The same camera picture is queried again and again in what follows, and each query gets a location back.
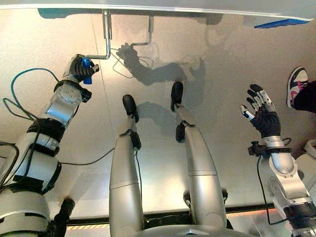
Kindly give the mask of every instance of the blue handle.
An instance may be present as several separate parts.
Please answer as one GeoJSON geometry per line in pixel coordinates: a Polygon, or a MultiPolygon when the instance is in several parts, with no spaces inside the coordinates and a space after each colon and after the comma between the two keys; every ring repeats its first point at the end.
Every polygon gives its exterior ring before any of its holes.
{"type": "MultiPolygon", "coordinates": [[[[82,65],[83,65],[85,68],[90,68],[90,67],[91,67],[90,59],[89,59],[89,58],[82,58],[82,59],[81,59],[81,62],[82,62],[82,65]]],[[[88,78],[84,79],[84,80],[83,80],[83,84],[91,85],[91,84],[92,84],[92,78],[91,78],[91,77],[88,77],[88,78]]]]}

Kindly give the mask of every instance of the black pants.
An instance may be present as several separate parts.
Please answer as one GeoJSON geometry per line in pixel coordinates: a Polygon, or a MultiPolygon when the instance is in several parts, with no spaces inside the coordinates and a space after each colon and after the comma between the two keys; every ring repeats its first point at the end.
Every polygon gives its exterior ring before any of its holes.
{"type": "Polygon", "coordinates": [[[294,98],[294,108],[316,113],[316,80],[304,87],[294,98]]]}

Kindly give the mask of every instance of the floor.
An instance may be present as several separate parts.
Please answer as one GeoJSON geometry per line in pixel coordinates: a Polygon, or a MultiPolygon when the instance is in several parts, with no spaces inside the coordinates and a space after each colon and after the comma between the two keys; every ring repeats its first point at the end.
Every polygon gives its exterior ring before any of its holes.
{"type": "MultiPolygon", "coordinates": [[[[0,90],[11,97],[12,78],[28,68],[46,67],[58,78],[76,53],[105,52],[101,14],[78,13],[50,19],[36,9],[1,10],[0,90]]],[[[175,114],[170,110],[170,90],[175,80],[184,82],[184,105],[197,118],[217,166],[220,182],[229,193],[227,206],[262,203],[256,176],[256,159],[247,147],[260,135],[239,112],[251,83],[258,83],[275,103],[282,137],[291,137],[293,155],[316,137],[316,116],[285,104],[286,83],[292,70],[304,66],[316,75],[316,21],[305,25],[254,29],[243,16],[155,16],[152,44],[136,46],[148,64],[151,77],[131,77],[114,56],[100,64],[93,76],[91,100],[80,106],[61,142],[58,159],[84,163],[99,158],[114,146],[125,117],[121,98],[133,95],[140,115],[142,141],[139,152],[143,180],[144,212],[183,210],[187,189],[186,152],[175,141],[175,114]]],[[[112,47],[147,38],[146,15],[113,14],[112,47]]],[[[33,113],[49,101],[55,81],[46,72],[31,72],[16,83],[21,103],[33,113]]],[[[10,115],[0,105],[0,139],[15,142],[30,123],[10,115]]],[[[109,155],[90,166],[64,165],[54,190],[46,195],[51,217],[65,196],[76,201],[73,218],[107,216],[109,155]]]]}

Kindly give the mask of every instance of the silver robot leg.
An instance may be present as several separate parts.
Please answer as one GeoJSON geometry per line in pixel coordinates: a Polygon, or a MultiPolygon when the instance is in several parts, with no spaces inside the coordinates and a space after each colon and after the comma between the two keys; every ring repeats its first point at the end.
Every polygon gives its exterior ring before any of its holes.
{"type": "Polygon", "coordinates": [[[126,118],[117,135],[110,178],[111,237],[128,237],[144,226],[143,209],[134,161],[133,117],[126,118]]]}
{"type": "Polygon", "coordinates": [[[226,227],[226,212],[217,171],[192,114],[176,106],[177,123],[184,130],[193,221],[197,225],[226,227]]]}

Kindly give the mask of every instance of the blue object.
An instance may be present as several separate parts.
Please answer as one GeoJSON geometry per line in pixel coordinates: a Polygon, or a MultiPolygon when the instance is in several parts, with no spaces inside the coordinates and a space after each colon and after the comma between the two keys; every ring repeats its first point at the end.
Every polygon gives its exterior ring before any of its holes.
{"type": "Polygon", "coordinates": [[[274,21],[263,25],[255,26],[255,28],[273,28],[273,27],[279,27],[279,26],[290,26],[290,25],[299,25],[299,24],[306,24],[309,23],[309,21],[303,21],[303,20],[295,20],[295,19],[285,19],[281,21],[274,21]]]}
{"type": "MultiPolygon", "coordinates": [[[[81,59],[81,62],[82,62],[82,65],[83,65],[85,68],[90,68],[90,67],[91,67],[90,59],[89,59],[89,58],[82,58],[82,59],[81,59]]],[[[91,85],[91,84],[92,84],[92,78],[91,78],[91,77],[85,78],[85,79],[83,80],[83,84],[91,85]]]]}

